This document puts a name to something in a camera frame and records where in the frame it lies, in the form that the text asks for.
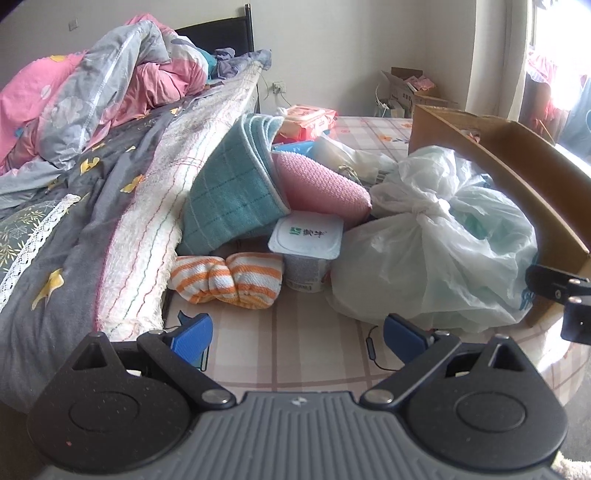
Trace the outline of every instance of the pink textured cloth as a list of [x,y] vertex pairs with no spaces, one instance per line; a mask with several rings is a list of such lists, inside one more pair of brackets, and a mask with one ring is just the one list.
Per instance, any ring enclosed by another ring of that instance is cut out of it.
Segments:
[[371,198],[361,185],[299,153],[277,152],[273,158],[292,210],[338,215],[345,229],[368,217]]

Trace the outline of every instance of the white wall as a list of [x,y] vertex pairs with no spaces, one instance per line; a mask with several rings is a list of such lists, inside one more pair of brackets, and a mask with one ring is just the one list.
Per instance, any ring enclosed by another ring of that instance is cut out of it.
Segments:
[[470,86],[476,32],[476,0],[423,0],[425,74],[442,97],[464,109]]
[[[264,77],[269,85],[284,80],[285,97],[291,103],[334,108],[341,115],[370,115],[380,70],[424,66],[421,2],[251,0],[251,4],[255,47],[273,51],[273,67]],[[0,25],[0,86],[27,63],[88,48],[107,30],[142,12],[180,28],[235,16],[241,6],[241,0],[25,0]],[[68,22],[74,17],[80,27],[70,32]],[[449,65],[438,64],[435,70],[440,78],[445,77],[444,68]],[[262,82],[259,91],[264,99]],[[275,109],[274,95],[262,108]]]

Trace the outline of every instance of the orange striped cloth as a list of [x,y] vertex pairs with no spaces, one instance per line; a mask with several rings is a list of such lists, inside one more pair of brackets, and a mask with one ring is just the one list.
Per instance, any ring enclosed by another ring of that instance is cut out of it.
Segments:
[[281,290],[283,257],[241,252],[221,257],[178,257],[168,281],[191,303],[218,299],[247,309],[266,309]]

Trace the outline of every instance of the floor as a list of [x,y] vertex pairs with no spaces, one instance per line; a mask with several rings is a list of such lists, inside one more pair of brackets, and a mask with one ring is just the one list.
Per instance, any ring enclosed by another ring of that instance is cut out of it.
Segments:
[[591,462],[591,364],[587,365],[583,384],[566,405],[569,432],[562,445],[565,458]]

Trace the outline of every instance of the yogurt cup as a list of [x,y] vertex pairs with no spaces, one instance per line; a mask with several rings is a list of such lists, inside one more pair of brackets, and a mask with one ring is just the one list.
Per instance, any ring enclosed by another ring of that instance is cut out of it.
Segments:
[[330,261],[340,254],[343,219],[336,215],[292,212],[275,225],[269,250],[283,254],[285,284],[316,293],[324,289]]

